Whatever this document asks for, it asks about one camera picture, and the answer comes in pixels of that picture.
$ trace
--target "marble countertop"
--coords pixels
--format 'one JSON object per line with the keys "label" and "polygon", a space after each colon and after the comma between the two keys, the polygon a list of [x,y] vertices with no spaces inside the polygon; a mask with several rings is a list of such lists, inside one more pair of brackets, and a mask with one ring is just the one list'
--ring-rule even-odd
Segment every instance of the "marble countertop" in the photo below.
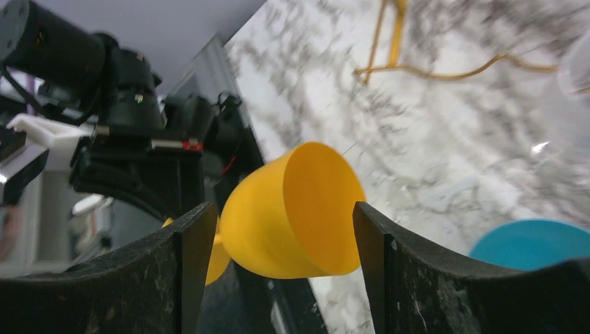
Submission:
{"label": "marble countertop", "polygon": [[[368,202],[459,253],[491,228],[546,217],[590,227],[585,170],[532,148],[552,74],[500,62],[475,77],[427,81],[365,67],[380,0],[269,0],[227,52],[266,160],[321,141],[349,161]],[[394,10],[376,57],[388,59]],[[582,0],[409,0],[401,62],[473,70],[510,52],[559,62],[590,28]],[[362,273],[310,280],[330,333],[372,333]]]}

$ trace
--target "yellow plastic cup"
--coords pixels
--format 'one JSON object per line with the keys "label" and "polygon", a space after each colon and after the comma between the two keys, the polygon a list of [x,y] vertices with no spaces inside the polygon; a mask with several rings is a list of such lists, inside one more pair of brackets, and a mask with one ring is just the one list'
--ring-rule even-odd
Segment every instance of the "yellow plastic cup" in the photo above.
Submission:
{"label": "yellow plastic cup", "polygon": [[[163,228],[170,225],[174,220],[168,218],[168,220],[162,226]],[[205,285],[209,285],[215,282],[221,274],[225,271],[225,268],[230,264],[230,256],[225,251],[223,243],[221,242],[221,236],[219,234],[219,217],[217,217],[217,228],[215,233],[215,239],[213,239],[213,248],[211,249],[211,256],[209,257],[209,266],[207,267],[207,278],[205,278]]]}
{"label": "yellow plastic cup", "polygon": [[221,213],[230,257],[261,276],[351,273],[360,265],[352,212],[365,194],[346,160],[305,143],[251,173]]}

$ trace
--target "blue bowl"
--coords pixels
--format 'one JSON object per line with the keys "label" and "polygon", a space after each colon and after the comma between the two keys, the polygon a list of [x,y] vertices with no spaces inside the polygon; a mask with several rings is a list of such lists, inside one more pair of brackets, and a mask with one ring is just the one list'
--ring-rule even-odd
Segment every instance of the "blue bowl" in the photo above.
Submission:
{"label": "blue bowl", "polygon": [[484,235],[469,256],[502,267],[535,270],[590,257],[590,232],[548,219],[514,221]]}

